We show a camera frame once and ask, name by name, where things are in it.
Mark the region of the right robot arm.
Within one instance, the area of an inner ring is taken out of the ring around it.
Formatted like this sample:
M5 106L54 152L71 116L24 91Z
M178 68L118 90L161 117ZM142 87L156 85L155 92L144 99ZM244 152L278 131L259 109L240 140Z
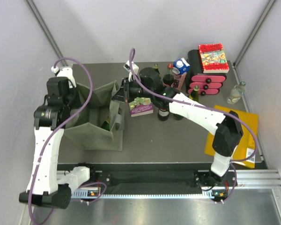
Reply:
M148 68L149 75L137 79L133 76L137 68L130 69L127 64L124 68L129 76L122 79L121 87L112 100L130 103L136 98L149 98L159 110L180 115L207 130L214 136L212 147L215 154L208 175L201 176L198 185L221 185L227 178L232 155L243 136L238 114L207 109L177 89L163 86L159 74L151 67Z

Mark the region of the blue juice carton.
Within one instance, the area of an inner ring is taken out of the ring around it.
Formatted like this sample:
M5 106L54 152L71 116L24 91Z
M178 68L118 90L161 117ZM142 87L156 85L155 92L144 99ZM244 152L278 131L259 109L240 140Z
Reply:
M181 90L185 77L190 69L190 64L185 60L185 58L180 58L173 63L173 77L174 83L172 85L173 88L177 90Z

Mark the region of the clear green-cap bottle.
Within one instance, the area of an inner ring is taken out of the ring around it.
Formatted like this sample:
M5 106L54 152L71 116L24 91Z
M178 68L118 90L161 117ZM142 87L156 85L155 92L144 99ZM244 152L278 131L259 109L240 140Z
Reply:
M243 96L245 86L246 83L244 81L235 85L227 97L227 103L231 105L237 103Z

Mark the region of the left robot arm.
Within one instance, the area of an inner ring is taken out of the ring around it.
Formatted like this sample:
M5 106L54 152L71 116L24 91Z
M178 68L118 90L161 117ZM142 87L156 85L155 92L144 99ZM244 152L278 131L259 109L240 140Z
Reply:
M83 183L92 186L97 175L90 164L78 164L61 180L57 179L59 147L76 97L67 77L53 77L47 83L44 103L34 112L35 152L33 170L26 191L19 202L52 209L68 207L71 195Z

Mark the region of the cola bottle red cap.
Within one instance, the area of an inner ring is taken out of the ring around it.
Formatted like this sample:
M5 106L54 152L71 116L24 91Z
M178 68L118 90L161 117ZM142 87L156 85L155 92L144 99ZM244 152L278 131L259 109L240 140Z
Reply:
M172 69L173 69L173 64L168 64L167 73L163 76L163 85L164 86L171 86L174 83Z
M169 118L169 111L166 109L158 109L157 117L160 121L166 121Z

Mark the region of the green canvas bag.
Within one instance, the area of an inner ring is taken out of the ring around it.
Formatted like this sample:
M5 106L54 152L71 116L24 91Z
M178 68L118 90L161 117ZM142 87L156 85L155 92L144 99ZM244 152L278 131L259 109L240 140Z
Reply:
M117 81L92 91L87 106L67 123L64 136L83 150L123 149L125 109L111 97L119 89ZM110 118L110 131L101 128Z

